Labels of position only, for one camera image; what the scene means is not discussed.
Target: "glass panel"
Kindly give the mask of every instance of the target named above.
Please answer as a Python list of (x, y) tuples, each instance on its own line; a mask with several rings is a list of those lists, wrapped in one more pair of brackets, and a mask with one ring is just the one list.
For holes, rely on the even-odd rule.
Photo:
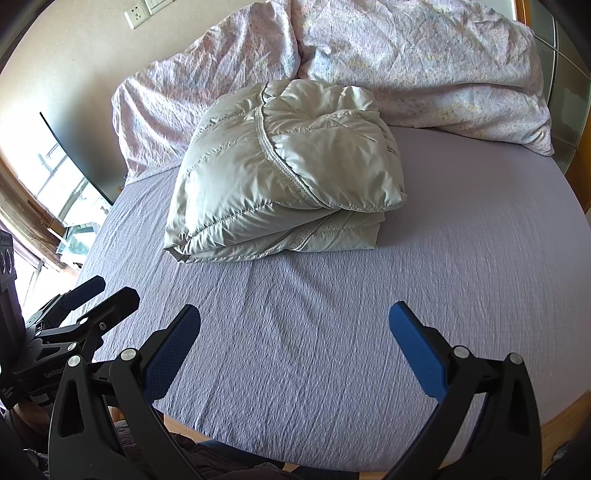
[(560, 171), (564, 173), (573, 156), (574, 147), (554, 137), (552, 137), (552, 146), (554, 147), (554, 155), (552, 155), (552, 158), (554, 158), (554, 161), (560, 167)]
[(64, 219), (67, 225), (95, 222), (102, 225), (111, 206), (90, 183), (72, 205)]
[(554, 18), (538, 0), (530, 0), (531, 28), (540, 38), (546, 40), (553, 47), (554, 42)]
[(570, 41), (570, 38), (560, 25), (558, 25), (558, 51), (589, 75), (589, 69), (585, 65), (577, 47)]
[(535, 39), (535, 47), (538, 50), (540, 61), (542, 62), (542, 75), (544, 76), (544, 97), (546, 102), (550, 98), (550, 86), (552, 85), (552, 76), (554, 75), (554, 56), (556, 53), (544, 42)]
[(18, 302), (21, 305), (21, 308), (23, 308), (25, 306), (25, 298), (27, 298), (27, 290), (31, 283), (31, 278), (35, 273), (35, 268), (16, 252), (14, 252), (14, 267), (17, 271), (17, 280), (15, 281), (14, 286), (17, 289)]
[(38, 157), (27, 159), (18, 166), (18, 179), (33, 195), (39, 193), (49, 175), (49, 170), (42, 165)]
[(53, 178), (47, 182), (37, 198), (53, 215), (60, 218), (62, 208), (82, 178), (82, 172), (68, 158), (56, 170)]
[(552, 135), (576, 145), (587, 118), (589, 79), (558, 55), (550, 113)]

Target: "wall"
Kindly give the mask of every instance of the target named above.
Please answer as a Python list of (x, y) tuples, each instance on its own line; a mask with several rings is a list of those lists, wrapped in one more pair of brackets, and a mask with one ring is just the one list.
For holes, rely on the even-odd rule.
[(112, 127), (111, 96), (127, 76), (188, 47), (248, 0), (176, 0), (136, 30), (134, 0), (55, 0), (0, 73), (0, 155), (35, 155), (47, 118), (82, 172), (110, 198), (126, 167)]

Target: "down jacket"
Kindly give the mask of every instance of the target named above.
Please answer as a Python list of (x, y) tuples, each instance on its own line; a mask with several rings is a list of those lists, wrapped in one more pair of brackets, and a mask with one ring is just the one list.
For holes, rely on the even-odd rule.
[(220, 97), (199, 122), (164, 248), (184, 262), (374, 248), (383, 212), (405, 198), (398, 147), (371, 92), (257, 84)]

